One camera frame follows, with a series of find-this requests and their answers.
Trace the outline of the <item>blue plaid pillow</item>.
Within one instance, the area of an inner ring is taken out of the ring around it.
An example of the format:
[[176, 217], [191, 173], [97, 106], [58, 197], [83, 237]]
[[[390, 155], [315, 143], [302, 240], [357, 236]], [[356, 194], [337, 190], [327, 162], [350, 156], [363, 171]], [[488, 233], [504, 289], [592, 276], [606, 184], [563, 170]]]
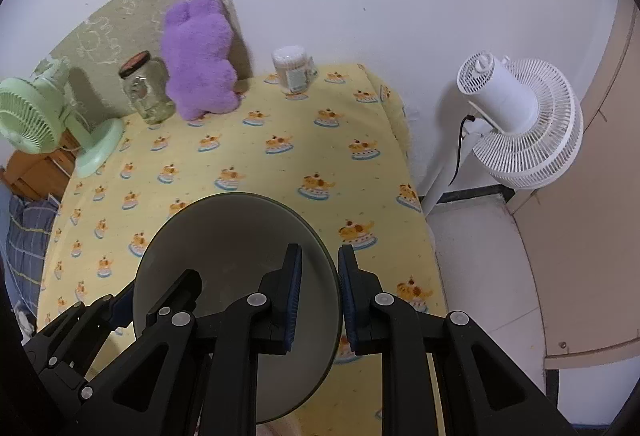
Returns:
[[38, 315], [44, 259], [55, 218], [56, 200], [29, 201], [1, 187], [1, 263], [12, 306]]

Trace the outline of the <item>green desk fan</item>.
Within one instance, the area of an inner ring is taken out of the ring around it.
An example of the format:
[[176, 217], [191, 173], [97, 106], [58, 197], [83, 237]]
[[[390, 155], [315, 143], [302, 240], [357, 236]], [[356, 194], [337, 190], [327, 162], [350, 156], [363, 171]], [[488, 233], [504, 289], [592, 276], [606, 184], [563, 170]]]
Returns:
[[67, 99], [70, 70], [55, 60], [40, 74], [1, 81], [1, 134], [14, 149], [26, 154], [50, 154], [61, 145], [68, 131], [79, 144], [75, 173], [93, 175], [116, 150], [124, 133], [119, 118], [108, 118], [93, 129], [81, 124], [79, 114]]

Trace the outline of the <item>grey bowl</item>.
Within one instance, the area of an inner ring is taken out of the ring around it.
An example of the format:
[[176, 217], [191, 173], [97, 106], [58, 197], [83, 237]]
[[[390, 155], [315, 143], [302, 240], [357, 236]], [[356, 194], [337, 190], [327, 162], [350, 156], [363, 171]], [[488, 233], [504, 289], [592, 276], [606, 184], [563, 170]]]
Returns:
[[136, 275], [134, 332], [186, 269], [198, 271], [198, 317], [220, 312], [257, 291], [262, 276], [282, 266], [286, 248], [303, 251], [302, 282], [292, 349], [258, 360], [257, 419], [282, 418], [301, 406], [332, 367], [342, 333], [337, 272], [318, 232], [269, 197], [230, 192], [204, 197], [172, 216], [146, 248]]

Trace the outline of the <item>beige door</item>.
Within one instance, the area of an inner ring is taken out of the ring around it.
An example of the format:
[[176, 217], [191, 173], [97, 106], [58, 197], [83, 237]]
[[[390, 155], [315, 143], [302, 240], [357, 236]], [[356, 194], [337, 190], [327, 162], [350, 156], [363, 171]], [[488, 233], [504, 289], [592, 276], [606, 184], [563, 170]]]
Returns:
[[548, 369], [639, 353], [639, 8], [618, 0], [582, 99], [585, 132], [558, 181], [518, 206], [538, 293]]

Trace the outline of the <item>wooden bed headboard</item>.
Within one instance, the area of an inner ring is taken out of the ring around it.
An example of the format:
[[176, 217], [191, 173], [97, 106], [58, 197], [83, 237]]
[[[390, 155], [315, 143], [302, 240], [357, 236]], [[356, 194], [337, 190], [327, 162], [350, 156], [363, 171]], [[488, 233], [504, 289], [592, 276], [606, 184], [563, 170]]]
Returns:
[[79, 143], [66, 130], [58, 148], [47, 154], [15, 151], [1, 168], [1, 182], [15, 195], [31, 201], [62, 199], [75, 170]]

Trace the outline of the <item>purple plush toy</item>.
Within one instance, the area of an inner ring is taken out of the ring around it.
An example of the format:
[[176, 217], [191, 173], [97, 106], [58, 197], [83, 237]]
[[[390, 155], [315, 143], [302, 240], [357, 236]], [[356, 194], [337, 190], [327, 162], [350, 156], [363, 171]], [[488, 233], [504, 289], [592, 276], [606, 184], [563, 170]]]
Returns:
[[186, 121], [240, 106], [238, 76], [229, 61], [233, 36], [221, 0], [184, 0], [166, 12], [160, 40], [166, 93]]

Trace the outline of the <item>yellow cartoon tablecloth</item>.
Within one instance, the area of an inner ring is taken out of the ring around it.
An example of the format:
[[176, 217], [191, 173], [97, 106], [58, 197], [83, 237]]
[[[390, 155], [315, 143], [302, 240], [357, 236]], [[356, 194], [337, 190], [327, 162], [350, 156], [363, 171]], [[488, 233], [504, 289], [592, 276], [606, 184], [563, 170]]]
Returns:
[[205, 196], [250, 192], [302, 216], [330, 253], [348, 244], [383, 289], [443, 315], [442, 282], [407, 167], [398, 94], [362, 66], [324, 68], [289, 96], [273, 76], [240, 84], [232, 113], [125, 121], [115, 152], [73, 177], [52, 227], [37, 320], [119, 292], [152, 236]]

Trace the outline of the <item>white standing fan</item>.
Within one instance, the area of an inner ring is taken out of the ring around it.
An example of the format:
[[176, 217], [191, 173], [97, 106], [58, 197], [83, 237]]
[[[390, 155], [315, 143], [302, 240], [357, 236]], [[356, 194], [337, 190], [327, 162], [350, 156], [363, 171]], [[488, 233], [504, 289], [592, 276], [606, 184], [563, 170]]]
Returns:
[[456, 85], [472, 111], [422, 201], [429, 214], [474, 156], [500, 185], [535, 191], [561, 178], [582, 146], [584, 114], [570, 82], [539, 58], [497, 58], [488, 51], [460, 66]]

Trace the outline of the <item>glass jar black lid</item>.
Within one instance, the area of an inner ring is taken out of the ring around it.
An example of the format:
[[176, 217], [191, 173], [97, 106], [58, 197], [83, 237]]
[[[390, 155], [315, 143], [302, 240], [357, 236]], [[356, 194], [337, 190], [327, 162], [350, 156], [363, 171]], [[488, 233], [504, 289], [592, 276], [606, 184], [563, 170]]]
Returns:
[[130, 104], [148, 125], [158, 125], [174, 115], [175, 103], [166, 93], [166, 67], [148, 50], [122, 64], [118, 76]]

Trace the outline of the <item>green patterned mat board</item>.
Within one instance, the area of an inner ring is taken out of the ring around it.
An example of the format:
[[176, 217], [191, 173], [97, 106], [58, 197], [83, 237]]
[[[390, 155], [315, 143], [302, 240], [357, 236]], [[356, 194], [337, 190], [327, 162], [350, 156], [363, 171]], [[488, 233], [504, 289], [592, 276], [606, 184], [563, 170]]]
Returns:
[[[66, 96], [76, 110], [96, 125], [105, 118], [134, 111], [122, 90], [119, 67], [134, 54], [148, 50], [160, 55], [167, 9], [180, 0], [111, 0], [78, 24], [35, 68], [37, 73], [54, 60], [70, 68]], [[241, 79], [253, 76], [250, 54], [232, 0], [224, 3], [234, 38], [229, 60]]]

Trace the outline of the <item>cotton swab container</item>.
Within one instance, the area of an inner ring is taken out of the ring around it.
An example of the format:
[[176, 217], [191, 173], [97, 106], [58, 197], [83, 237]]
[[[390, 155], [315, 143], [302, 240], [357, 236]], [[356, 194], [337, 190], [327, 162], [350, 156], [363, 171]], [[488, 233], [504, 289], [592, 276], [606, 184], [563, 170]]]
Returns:
[[279, 84], [287, 96], [305, 93], [318, 76], [314, 59], [299, 44], [273, 50], [271, 58]]

